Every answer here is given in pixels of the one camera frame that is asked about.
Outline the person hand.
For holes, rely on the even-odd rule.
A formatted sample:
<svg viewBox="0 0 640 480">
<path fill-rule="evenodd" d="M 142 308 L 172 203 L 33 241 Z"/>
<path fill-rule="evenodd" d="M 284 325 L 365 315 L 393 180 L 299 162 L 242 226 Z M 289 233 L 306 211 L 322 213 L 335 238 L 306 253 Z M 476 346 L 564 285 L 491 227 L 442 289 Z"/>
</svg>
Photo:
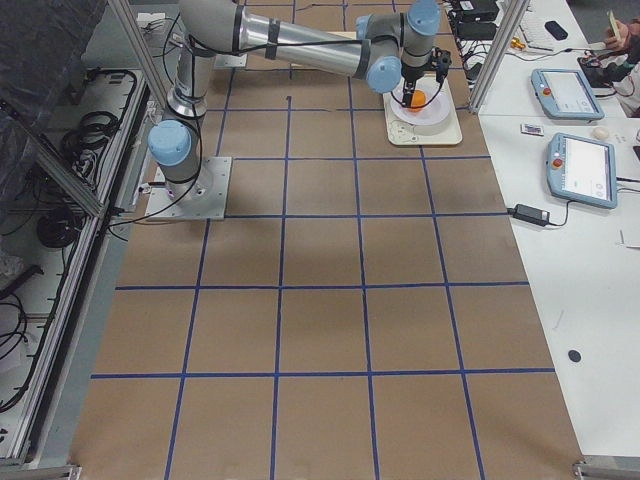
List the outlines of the person hand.
<svg viewBox="0 0 640 480">
<path fill-rule="evenodd" d="M 639 18 L 635 18 L 628 23 L 616 21 L 618 36 L 615 35 L 612 27 L 606 30 L 604 39 L 605 47 L 614 52 L 625 51 L 629 48 L 631 39 L 639 36 Z"/>
</svg>

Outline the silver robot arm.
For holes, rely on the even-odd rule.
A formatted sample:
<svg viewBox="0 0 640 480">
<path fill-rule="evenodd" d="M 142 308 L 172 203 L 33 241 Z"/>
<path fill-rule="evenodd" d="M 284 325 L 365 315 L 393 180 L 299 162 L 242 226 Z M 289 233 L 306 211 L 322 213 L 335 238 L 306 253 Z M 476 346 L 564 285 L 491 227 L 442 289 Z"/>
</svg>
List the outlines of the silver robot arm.
<svg viewBox="0 0 640 480">
<path fill-rule="evenodd" d="M 398 102 L 405 108 L 414 107 L 417 83 L 426 73 L 442 83 L 451 64 L 449 52 L 435 45 L 440 8 L 434 1 L 416 1 L 397 14 L 362 16 L 353 39 L 256 15 L 234 1 L 182 1 L 179 13 L 183 45 L 164 116 L 190 124 L 206 113 L 220 55 L 260 53 L 267 60 L 362 79 L 378 94 L 400 88 Z"/>
</svg>

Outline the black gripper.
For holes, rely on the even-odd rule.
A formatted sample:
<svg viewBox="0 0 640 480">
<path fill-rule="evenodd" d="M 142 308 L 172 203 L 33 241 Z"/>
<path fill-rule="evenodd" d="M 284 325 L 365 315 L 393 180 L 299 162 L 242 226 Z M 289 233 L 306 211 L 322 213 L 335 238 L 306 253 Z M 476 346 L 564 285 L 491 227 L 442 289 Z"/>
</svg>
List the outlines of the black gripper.
<svg viewBox="0 0 640 480">
<path fill-rule="evenodd" d="M 402 77 L 404 79 L 402 89 L 402 106 L 411 107 L 413 102 L 413 96 L 415 92 L 416 82 L 424 76 L 425 67 L 414 67 L 410 65 L 402 66 Z"/>
</svg>

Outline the square arm base plate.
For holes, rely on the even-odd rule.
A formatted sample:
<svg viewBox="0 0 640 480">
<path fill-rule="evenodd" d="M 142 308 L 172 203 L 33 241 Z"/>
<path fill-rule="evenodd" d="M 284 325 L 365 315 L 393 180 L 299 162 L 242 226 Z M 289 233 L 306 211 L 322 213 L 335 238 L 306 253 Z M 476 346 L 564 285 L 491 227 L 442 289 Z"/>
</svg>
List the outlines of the square arm base plate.
<svg viewBox="0 0 640 480">
<path fill-rule="evenodd" d="M 160 167 L 156 168 L 145 215 L 150 221 L 216 220 L 225 218 L 227 194 L 232 169 L 231 157 L 206 157 L 195 185 L 166 183 Z"/>
</svg>

